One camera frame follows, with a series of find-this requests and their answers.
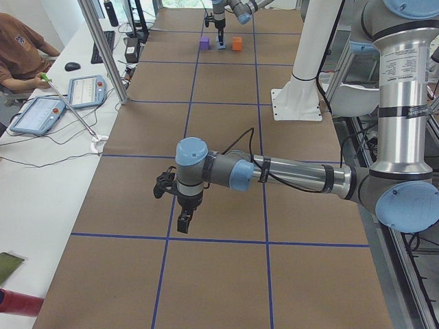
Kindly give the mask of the red cylinder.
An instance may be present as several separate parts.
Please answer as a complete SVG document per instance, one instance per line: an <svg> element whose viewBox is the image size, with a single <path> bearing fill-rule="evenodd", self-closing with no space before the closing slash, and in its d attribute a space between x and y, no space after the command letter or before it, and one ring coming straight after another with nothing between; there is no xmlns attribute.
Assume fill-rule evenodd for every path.
<svg viewBox="0 0 439 329"><path fill-rule="evenodd" d="M38 316L45 299L1 289L1 312L28 317Z"/></svg>

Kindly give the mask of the green cloth pouch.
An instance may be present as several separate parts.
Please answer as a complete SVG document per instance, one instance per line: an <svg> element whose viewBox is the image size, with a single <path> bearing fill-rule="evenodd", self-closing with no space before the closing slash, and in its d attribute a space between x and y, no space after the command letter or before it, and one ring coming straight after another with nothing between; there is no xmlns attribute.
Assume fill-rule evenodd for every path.
<svg viewBox="0 0 439 329"><path fill-rule="evenodd" d="M10 275L18 269L18 267L25 261L24 258L1 252L0 254L0 283L3 284Z"/></svg>

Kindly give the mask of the light blue foam block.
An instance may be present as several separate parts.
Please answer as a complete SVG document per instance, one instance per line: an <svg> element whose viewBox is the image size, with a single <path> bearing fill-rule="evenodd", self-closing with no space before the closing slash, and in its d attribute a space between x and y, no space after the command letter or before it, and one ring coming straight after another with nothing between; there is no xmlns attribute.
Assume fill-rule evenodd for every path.
<svg viewBox="0 0 439 329"><path fill-rule="evenodd" d="M215 39L215 44L216 44L217 49L225 49L226 48L226 43L224 41L220 42L218 36Z"/></svg>

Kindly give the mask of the black water bottle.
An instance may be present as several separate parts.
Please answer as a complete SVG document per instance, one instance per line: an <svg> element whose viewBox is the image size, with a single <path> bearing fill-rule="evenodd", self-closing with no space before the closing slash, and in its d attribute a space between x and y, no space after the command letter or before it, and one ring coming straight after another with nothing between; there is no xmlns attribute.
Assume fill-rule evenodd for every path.
<svg viewBox="0 0 439 329"><path fill-rule="evenodd" d="M104 0L104 7L106 9L106 13L108 15L108 20L110 21L110 25L112 27L118 27L119 21L117 19L117 15L115 13L114 6L111 0Z"/></svg>

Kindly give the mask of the blue teach pendant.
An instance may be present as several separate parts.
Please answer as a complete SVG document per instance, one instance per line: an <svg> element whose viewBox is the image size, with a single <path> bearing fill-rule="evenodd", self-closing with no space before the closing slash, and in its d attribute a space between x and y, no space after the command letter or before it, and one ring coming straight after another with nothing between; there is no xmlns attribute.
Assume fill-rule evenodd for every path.
<svg viewBox="0 0 439 329"><path fill-rule="evenodd" d="M18 116L10 130L37 136L44 135L61 118L65 108L65 103L59 98L36 97Z"/></svg>
<svg viewBox="0 0 439 329"><path fill-rule="evenodd" d="M106 98L106 82L101 75L70 79L68 101L75 109L98 106Z"/></svg>

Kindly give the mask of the aluminium frame post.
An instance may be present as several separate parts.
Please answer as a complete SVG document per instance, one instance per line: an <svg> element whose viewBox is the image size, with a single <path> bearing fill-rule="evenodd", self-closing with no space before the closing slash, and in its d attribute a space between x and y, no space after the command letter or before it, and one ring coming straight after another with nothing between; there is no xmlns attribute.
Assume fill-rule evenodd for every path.
<svg viewBox="0 0 439 329"><path fill-rule="evenodd" d="M108 45L102 26L99 22L99 18L95 12L92 1L78 0L78 4L82 11L83 17L88 25L88 29L91 33L93 41L97 45L100 56L103 60L107 74L112 82L112 86L116 91L121 104L125 104L128 101L128 94L125 86L122 83L119 71L112 56L112 51Z"/></svg>

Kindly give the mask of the person in brown shirt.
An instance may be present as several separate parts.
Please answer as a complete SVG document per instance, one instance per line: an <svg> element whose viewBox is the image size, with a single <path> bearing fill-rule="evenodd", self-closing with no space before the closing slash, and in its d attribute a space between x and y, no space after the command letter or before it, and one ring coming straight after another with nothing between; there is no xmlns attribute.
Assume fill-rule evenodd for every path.
<svg viewBox="0 0 439 329"><path fill-rule="evenodd" d="M60 52L39 33L13 16L1 13L1 85L13 93L28 93L50 87L42 77Z"/></svg>

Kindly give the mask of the black computer mouse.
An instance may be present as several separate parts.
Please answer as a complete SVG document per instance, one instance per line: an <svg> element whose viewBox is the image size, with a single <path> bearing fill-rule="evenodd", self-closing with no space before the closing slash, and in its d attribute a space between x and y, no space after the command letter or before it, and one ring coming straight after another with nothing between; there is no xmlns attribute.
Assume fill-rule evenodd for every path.
<svg viewBox="0 0 439 329"><path fill-rule="evenodd" d="M76 71L81 69L81 65L77 62L68 62L65 64L64 69L66 72Z"/></svg>

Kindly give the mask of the black monitor stand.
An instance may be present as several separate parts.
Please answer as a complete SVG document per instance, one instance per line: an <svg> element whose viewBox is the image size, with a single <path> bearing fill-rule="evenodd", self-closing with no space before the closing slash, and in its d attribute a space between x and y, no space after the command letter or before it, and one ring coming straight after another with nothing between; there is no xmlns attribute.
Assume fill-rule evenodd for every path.
<svg viewBox="0 0 439 329"><path fill-rule="evenodd" d="M140 43L145 44L150 33L145 21L141 2L139 0L127 0L127 5L128 19L132 30L128 36L131 38L138 38Z"/></svg>

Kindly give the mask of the orange foam block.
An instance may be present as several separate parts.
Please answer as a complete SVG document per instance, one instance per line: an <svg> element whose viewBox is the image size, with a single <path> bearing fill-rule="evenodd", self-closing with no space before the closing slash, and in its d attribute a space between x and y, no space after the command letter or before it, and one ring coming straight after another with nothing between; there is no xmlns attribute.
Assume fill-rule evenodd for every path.
<svg viewBox="0 0 439 329"><path fill-rule="evenodd" d="M233 37L232 50L233 51L241 51L243 46L242 37Z"/></svg>

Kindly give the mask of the green handled grabber stick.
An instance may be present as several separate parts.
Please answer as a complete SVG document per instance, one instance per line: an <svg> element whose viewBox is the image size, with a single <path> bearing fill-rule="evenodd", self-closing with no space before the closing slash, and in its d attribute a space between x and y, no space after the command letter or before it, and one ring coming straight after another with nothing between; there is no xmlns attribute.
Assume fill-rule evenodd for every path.
<svg viewBox="0 0 439 329"><path fill-rule="evenodd" d="M61 100L65 103L66 107L72 111L72 113L77 117L77 119L80 121L80 123L87 129L87 131L90 133L90 135L93 137L92 140L97 142L102 139L102 136L97 134L91 126L89 126L86 121L77 113L77 111L72 107L72 105L67 101L67 99L62 95L62 93L54 86L52 81L46 76L45 73L40 73L40 78L44 80L45 82L50 85L51 89L61 98Z"/></svg>

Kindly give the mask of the far blue teach pendant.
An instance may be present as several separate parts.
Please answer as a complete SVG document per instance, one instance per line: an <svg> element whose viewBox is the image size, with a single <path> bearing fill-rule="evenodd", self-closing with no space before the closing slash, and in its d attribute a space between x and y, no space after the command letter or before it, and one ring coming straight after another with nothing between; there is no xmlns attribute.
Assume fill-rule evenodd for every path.
<svg viewBox="0 0 439 329"><path fill-rule="evenodd" d="M75 109L98 106L106 98L106 82L101 75L70 79L68 101Z"/></svg>

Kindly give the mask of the purple foam block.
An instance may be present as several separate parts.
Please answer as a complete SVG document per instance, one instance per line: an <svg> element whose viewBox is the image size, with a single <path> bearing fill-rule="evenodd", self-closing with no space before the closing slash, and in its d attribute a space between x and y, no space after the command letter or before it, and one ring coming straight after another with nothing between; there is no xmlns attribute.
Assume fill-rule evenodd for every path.
<svg viewBox="0 0 439 329"><path fill-rule="evenodd" d="M201 36L200 37L199 48L200 48L200 50L209 50L210 49L210 38L208 36Z"/></svg>

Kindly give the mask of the near blue teach pendant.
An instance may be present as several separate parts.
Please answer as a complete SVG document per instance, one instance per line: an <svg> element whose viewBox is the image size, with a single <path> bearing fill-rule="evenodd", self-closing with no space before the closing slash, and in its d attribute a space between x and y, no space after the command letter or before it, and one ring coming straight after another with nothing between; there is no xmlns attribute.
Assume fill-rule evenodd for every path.
<svg viewBox="0 0 439 329"><path fill-rule="evenodd" d="M44 135L61 118L65 108L65 103L59 98L36 97L18 116L10 130L37 136Z"/></svg>

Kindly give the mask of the white plastic chair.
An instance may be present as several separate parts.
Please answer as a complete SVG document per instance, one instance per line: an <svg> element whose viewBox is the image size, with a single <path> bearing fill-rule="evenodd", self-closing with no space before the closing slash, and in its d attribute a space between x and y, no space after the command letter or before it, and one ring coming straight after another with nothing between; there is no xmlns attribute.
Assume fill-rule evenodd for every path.
<svg viewBox="0 0 439 329"><path fill-rule="evenodd" d="M379 89L341 84L331 99L336 117L360 117L372 113L379 105Z"/></svg>

